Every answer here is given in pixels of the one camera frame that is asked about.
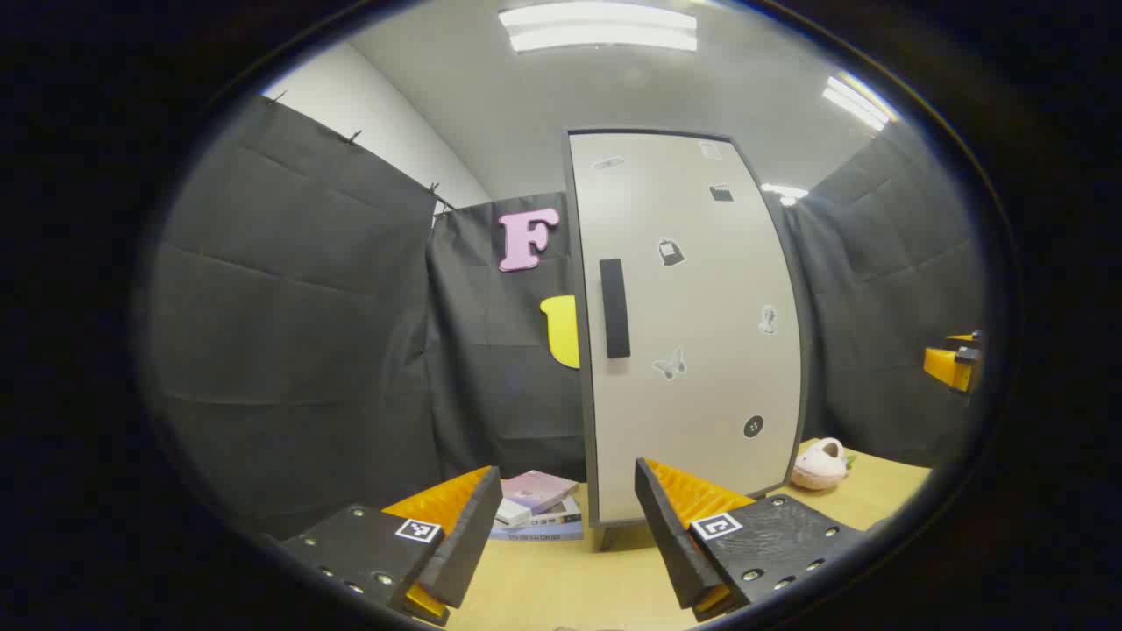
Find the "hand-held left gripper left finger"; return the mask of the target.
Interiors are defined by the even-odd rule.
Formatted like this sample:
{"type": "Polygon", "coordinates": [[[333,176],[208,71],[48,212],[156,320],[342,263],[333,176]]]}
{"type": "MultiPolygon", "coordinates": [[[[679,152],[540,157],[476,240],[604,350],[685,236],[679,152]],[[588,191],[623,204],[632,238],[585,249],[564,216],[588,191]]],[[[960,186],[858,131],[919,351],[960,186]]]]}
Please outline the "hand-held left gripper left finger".
{"type": "Polygon", "coordinates": [[[500,470],[484,466],[390,506],[351,503],[278,548],[349,598],[445,627],[465,605],[500,503],[500,470]]]}

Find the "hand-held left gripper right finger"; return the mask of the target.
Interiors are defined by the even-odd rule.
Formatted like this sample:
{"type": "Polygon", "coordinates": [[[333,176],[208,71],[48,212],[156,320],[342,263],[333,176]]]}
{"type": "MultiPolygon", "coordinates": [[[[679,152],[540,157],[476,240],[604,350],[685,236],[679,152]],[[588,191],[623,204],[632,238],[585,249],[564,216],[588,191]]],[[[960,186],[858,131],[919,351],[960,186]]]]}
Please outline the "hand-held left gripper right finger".
{"type": "Polygon", "coordinates": [[[867,539],[788,494],[753,500],[645,457],[635,495],[678,605],[698,622],[756,611],[867,539]]]}

